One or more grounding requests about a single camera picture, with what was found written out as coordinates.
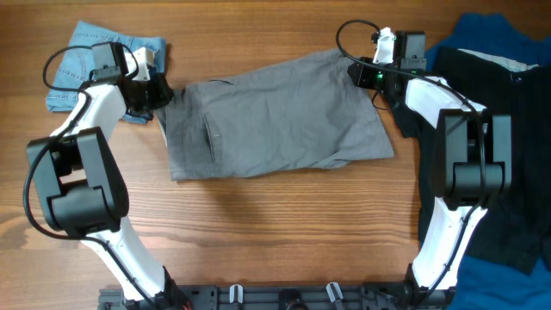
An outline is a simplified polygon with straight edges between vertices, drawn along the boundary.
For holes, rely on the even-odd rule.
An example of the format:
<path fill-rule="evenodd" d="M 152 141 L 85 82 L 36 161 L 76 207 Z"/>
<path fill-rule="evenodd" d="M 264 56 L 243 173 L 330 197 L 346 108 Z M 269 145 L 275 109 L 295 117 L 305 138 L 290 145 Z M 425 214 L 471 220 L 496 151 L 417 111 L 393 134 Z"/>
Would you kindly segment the grey cotton shorts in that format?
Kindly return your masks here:
<path fill-rule="evenodd" d="M 335 169 L 392 158 L 387 132 L 338 50 L 175 90 L 156 115 L 175 181 Z"/>

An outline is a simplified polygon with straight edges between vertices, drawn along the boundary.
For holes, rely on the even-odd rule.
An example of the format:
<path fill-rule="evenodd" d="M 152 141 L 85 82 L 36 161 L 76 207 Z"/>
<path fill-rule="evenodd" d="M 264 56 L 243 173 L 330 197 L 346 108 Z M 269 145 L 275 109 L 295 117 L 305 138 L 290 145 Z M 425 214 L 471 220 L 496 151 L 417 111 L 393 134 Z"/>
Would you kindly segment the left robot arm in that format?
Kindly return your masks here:
<path fill-rule="evenodd" d="M 173 97 L 161 73 L 119 42 L 90 46 L 95 67 L 74 91 L 76 107 L 50 136 L 28 143 L 22 203 L 31 226 L 94 251 L 122 286 L 126 309 L 189 309 L 189 299 L 141 242 L 128 218 L 126 184 L 108 140 L 128 112 L 149 112 Z"/>

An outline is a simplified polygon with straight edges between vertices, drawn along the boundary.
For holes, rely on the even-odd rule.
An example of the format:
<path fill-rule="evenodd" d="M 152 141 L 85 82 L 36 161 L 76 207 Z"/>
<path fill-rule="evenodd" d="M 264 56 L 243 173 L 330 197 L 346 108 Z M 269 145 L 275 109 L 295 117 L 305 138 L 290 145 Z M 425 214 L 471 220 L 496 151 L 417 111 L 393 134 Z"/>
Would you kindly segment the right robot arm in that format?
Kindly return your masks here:
<path fill-rule="evenodd" d="M 376 29 L 375 54 L 354 58 L 354 85 L 393 96 L 434 129 L 430 187 L 434 207 L 424 242 L 406 277 L 405 300 L 435 305 L 451 295 L 475 227 L 511 184 L 511 119 L 486 115 L 478 103 L 425 70 L 422 32 Z"/>

